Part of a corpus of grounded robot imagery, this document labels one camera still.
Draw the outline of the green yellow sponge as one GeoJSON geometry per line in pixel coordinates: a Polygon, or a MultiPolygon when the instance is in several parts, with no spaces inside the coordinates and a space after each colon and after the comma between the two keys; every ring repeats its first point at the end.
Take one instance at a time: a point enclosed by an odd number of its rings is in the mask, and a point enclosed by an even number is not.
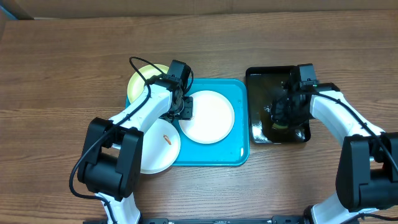
{"type": "Polygon", "coordinates": [[[273,123],[272,128],[274,129],[287,129],[289,127],[288,124],[284,123],[273,123]]]}

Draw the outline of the white plate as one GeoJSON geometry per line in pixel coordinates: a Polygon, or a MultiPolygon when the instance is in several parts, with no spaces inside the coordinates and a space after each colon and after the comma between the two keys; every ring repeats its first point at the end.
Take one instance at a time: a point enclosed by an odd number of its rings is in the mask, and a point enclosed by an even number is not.
{"type": "Polygon", "coordinates": [[[141,174],[156,174],[168,169],[177,159],[181,148],[177,129],[163,119],[157,119],[144,135],[141,174]]]}
{"type": "Polygon", "coordinates": [[[232,104],[221,93],[203,90],[193,93],[193,114],[189,120],[180,120],[183,133],[200,144],[223,140],[234,126],[232,104]]]}

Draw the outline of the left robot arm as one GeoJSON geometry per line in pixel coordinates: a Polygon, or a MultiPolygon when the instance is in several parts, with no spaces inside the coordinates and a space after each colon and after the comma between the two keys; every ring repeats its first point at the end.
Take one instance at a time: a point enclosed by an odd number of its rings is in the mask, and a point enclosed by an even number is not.
{"type": "Polygon", "coordinates": [[[144,91],[110,119],[95,118],[87,129],[83,150],[69,177],[70,192],[99,200],[104,223],[139,223],[141,213],[133,191],[139,180],[144,135],[159,119],[189,120],[193,99],[187,96],[193,71],[173,60],[166,72],[143,79],[144,91]]]}

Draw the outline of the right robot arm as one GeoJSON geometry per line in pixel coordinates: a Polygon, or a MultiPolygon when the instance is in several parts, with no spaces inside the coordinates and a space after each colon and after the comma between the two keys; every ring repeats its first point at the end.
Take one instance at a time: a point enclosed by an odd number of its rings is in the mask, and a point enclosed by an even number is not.
{"type": "Polygon", "coordinates": [[[309,206],[302,223],[358,223],[397,205],[397,133],[387,133],[360,115],[333,83],[320,83],[313,65],[292,67],[272,103],[273,128],[296,128],[321,121],[341,145],[335,193],[309,206]]]}

